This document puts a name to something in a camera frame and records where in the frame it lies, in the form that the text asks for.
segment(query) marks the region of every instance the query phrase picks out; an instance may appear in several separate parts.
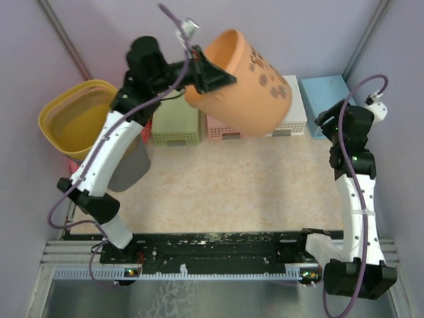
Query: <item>gray floor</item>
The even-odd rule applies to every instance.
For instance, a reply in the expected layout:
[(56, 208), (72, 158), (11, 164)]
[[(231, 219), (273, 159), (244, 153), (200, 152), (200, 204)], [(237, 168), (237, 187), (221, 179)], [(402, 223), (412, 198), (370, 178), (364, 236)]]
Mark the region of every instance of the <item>gray floor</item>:
[[(330, 297), (338, 315), (349, 301)], [(140, 281), (102, 288), (90, 281), (53, 281), (43, 318), (312, 318), (325, 317), (322, 287), (297, 288), (273, 282)], [(349, 318), (397, 317), (388, 294), (359, 300)]]

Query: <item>metal pole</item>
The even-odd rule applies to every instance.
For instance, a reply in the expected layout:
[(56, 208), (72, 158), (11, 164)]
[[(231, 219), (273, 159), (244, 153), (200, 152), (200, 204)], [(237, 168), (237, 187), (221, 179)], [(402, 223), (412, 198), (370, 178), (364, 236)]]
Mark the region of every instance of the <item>metal pole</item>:
[(76, 50), (74, 43), (72, 43), (70, 37), (66, 34), (64, 27), (60, 23), (48, 0), (36, 0), (36, 2), (40, 5), (40, 8), (46, 15), (46, 18), (50, 21), (50, 24), (56, 31), (56, 34), (59, 36), (60, 40), (62, 41), (62, 44), (65, 46), (66, 51), (68, 52), (74, 64), (76, 65), (83, 79), (86, 81), (91, 80), (93, 76), (91, 76), (88, 67), (86, 66), (86, 64), (82, 60), (82, 57)]
[(374, 13), (370, 24), (368, 25), (368, 28), (365, 30), (364, 35), (362, 36), (358, 46), (356, 47), (352, 57), (350, 58), (346, 68), (344, 69), (342, 77), (345, 81), (349, 80), (350, 75), (352, 75), (353, 70), (358, 65), (359, 59), (362, 57), (363, 53), (365, 52), (365, 49), (369, 45), (372, 35), (375, 33), (377, 27), (380, 25), (383, 18), (386, 16), (390, 4), (392, 4), (392, 0), (380, 1), (380, 4), (378, 5), (376, 12)]

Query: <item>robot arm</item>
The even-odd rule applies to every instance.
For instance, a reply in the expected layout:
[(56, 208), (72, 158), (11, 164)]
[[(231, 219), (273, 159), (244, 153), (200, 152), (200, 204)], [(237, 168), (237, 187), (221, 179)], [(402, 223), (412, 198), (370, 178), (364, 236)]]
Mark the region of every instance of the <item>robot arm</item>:
[[(189, 36), (197, 28), (189, 19), (182, 26)], [(189, 70), (176, 89), (194, 85), (198, 93), (208, 93), (237, 81), (234, 76), (213, 65), (199, 46), (191, 47), (190, 56)], [(115, 96), (103, 129), (91, 151), (70, 179), (61, 178), (58, 182), (58, 188), (64, 193), (79, 182), (68, 197), (100, 224), (108, 241), (118, 249), (126, 248), (133, 239), (133, 234), (118, 215), (119, 202), (106, 193), (107, 185), (130, 143), (140, 134), (160, 102), (131, 115), (109, 137), (106, 138), (105, 133), (135, 107), (166, 91), (179, 76), (184, 62), (167, 64), (157, 40), (151, 36), (143, 36), (132, 43), (127, 54), (127, 64), (129, 70), (125, 74), (124, 85)], [(96, 150), (100, 142), (103, 146)], [(85, 176), (81, 178), (90, 162)]]
[[(334, 245), (331, 238), (322, 233), (308, 234), (305, 251), (312, 255), (324, 271), (327, 293), (352, 295), (361, 262), (366, 263), (366, 275), (360, 297), (376, 299), (396, 282), (396, 269), (386, 267), (386, 261), (378, 241), (376, 214), (374, 212), (374, 187), (376, 166), (372, 153), (365, 149), (368, 131), (374, 123), (382, 121), (386, 106), (380, 101), (358, 107), (349, 105), (344, 118), (343, 133), (346, 149), (351, 158), (360, 188), (366, 200), (366, 210), (361, 209), (359, 196), (341, 154), (337, 134), (337, 120), (343, 101), (320, 114), (316, 123), (333, 146), (330, 149), (330, 165), (335, 171), (337, 189), (343, 205), (343, 249)], [(368, 252), (362, 258), (363, 214), (368, 218)]]

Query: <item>beige table surface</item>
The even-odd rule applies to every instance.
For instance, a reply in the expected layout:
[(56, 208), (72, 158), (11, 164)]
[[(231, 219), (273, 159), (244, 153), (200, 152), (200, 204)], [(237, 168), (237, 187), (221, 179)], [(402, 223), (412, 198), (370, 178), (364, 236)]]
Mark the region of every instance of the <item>beige table surface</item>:
[[(134, 233), (342, 229), (341, 200), (328, 140), (303, 136), (146, 145), (149, 172), (122, 193), (123, 221)], [(88, 219), (79, 209), (74, 220)], [(94, 226), (73, 234), (97, 233)]]

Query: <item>pink box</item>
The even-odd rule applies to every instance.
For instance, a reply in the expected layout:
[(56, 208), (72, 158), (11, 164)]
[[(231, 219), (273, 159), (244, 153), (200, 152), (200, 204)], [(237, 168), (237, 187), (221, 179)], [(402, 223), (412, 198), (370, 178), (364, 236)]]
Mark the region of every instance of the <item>pink box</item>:
[(206, 115), (207, 121), (207, 138), (209, 140), (236, 139), (247, 137), (231, 127), (224, 125), (221, 121)]

